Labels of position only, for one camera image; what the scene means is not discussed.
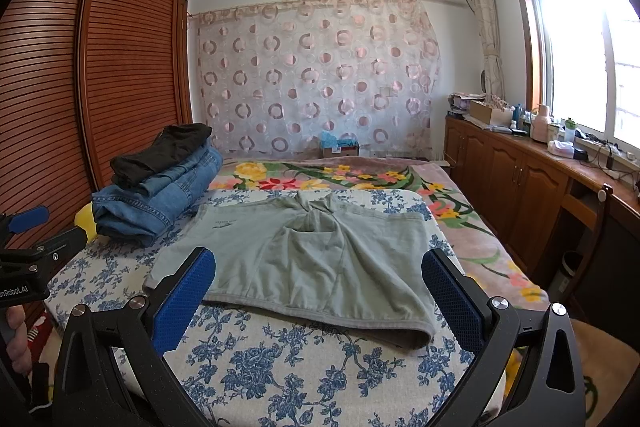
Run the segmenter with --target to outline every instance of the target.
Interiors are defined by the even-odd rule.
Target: yellow stuffed toy
[[[86,242],[89,244],[93,238],[98,235],[95,231],[95,221],[94,221],[94,213],[92,211],[92,204],[87,203],[83,206],[79,212],[76,214],[76,218],[74,219],[74,225],[84,229],[86,232]]]

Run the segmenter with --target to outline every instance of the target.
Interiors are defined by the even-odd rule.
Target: cardboard box
[[[469,106],[469,115],[478,120],[484,122],[487,125],[502,125],[509,127],[511,125],[511,118],[513,118],[513,111],[496,109],[489,107],[484,102],[471,101]]]
[[[358,146],[338,147],[337,152],[333,152],[331,147],[322,149],[322,158],[337,158],[339,156],[357,156],[360,151]]]

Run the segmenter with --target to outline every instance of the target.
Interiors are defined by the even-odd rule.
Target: finger
[[[24,308],[22,306],[12,306],[6,310],[6,321],[12,330],[17,330],[25,319]]]
[[[11,364],[16,373],[26,375],[31,370],[31,351],[27,349],[18,360]]]
[[[6,345],[6,352],[9,354],[9,358],[12,360],[19,359],[22,354],[27,350],[27,326],[22,323],[17,330],[15,330],[14,338]]]

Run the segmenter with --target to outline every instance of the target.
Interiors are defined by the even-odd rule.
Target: sheer curtain
[[[325,130],[431,156],[440,49],[420,1],[287,1],[197,25],[200,101],[226,155],[317,155]]]
[[[502,61],[500,60],[500,33],[494,0],[473,0],[476,19],[480,26],[480,39],[484,54],[485,91],[505,98]]]

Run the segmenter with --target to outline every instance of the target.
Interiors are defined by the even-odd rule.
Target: wooden wardrobe
[[[0,212],[73,223],[115,155],[191,121],[184,0],[13,0],[0,19]]]

